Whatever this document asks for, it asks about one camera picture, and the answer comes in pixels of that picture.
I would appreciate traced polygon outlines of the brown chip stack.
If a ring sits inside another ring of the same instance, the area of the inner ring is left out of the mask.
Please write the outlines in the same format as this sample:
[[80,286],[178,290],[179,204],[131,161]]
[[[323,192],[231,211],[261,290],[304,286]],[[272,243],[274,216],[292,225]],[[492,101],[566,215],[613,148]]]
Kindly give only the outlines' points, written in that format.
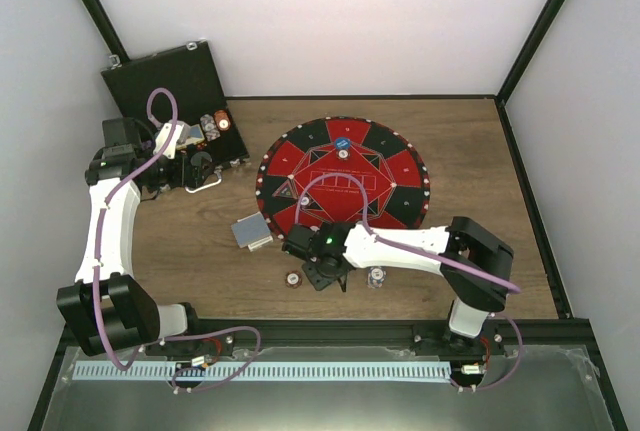
[[302,284],[302,277],[297,271],[292,271],[286,275],[285,284],[292,289],[298,288]]

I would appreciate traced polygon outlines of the blue small blind button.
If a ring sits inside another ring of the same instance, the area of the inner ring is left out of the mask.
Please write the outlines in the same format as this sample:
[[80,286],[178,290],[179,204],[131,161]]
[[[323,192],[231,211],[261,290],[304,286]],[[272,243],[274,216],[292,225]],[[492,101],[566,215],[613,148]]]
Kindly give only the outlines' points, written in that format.
[[338,137],[334,141],[334,146],[337,150],[348,150],[351,147],[351,140],[347,137]]

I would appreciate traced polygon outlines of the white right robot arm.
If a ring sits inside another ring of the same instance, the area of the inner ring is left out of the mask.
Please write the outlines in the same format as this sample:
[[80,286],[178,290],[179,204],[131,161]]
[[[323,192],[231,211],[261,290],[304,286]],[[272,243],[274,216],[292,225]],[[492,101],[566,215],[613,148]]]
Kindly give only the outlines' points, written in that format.
[[325,223],[314,230],[295,224],[282,251],[303,262],[316,290],[365,268],[417,270],[442,277],[455,294],[444,329],[447,347],[472,350],[487,318],[502,312],[510,294],[514,251],[474,220],[456,216],[447,226],[428,229],[373,228],[366,222]]

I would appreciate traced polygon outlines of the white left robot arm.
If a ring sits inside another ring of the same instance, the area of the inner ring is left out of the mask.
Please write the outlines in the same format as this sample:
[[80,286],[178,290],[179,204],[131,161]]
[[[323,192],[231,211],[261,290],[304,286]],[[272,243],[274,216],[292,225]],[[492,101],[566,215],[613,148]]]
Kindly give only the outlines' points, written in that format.
[[204,330],[189,303],[159,305],[135,280],[133,231],[142,190],[194,191],[213,174],[195,130],[165,123],[158,133],[134,118],[102,124],[105,144],[85,172],[91,217],[86,248],[72,285],[56,305],[83,352],[96,356],[169,339],[181,354],[196,353]]

